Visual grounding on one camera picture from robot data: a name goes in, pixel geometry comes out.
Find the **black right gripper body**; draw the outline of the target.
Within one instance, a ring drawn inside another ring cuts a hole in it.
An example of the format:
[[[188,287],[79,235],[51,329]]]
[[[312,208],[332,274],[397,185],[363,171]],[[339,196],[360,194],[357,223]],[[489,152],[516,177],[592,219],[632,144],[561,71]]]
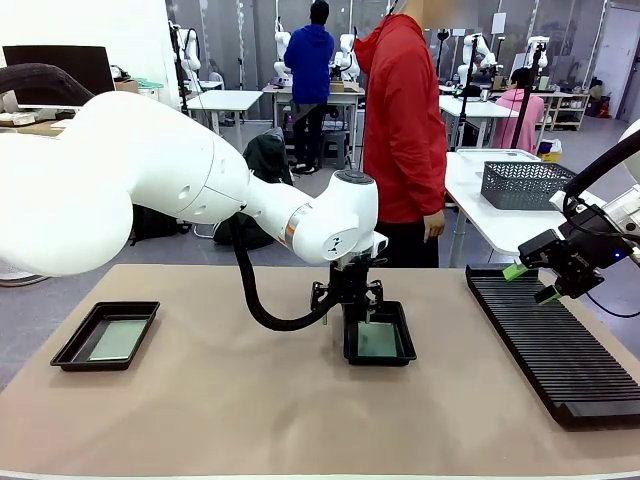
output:
[[[568,244],[568,258],[560,261],[557,274],[568,281],[593,277],[597,268],[607,269],[629,256],[629,244],[616,236],[615,226],[596,205],[575,212],[559,232]]]

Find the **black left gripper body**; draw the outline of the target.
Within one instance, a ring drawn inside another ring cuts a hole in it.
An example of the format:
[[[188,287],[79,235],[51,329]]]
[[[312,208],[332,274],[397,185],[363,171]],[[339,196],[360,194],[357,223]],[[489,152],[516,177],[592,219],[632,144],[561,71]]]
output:
[[[350,305],[354,314],[364,315],[367,300],[368,272],[373,259],[369,254],[342,258],[330,264],[329,289],[339,294],[342,305]]]

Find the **person's right hand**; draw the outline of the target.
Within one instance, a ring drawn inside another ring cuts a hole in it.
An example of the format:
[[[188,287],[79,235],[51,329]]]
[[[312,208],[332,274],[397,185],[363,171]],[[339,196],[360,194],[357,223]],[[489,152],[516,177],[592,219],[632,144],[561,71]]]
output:
[[[424,242],[427,243],[432,238],[437,238],[444,233],[446,220],[443,210],[434,214],[426,215],[424,218]]]

